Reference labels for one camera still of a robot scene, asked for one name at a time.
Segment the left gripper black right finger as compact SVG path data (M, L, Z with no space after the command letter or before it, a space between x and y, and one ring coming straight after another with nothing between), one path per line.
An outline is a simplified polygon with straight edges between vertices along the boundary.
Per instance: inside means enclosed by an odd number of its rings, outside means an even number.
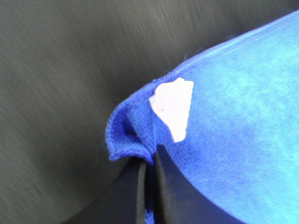
M165 146L157 146L154 161L153 211L156 224L241 222L197 191L172 161Z

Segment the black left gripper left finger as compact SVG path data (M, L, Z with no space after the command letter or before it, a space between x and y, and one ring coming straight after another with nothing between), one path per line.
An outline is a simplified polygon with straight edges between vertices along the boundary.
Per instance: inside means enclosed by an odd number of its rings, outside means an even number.
M141 161L137 176L137 194L136 194L136 223L145 223L146 204L147 204L147 163Z

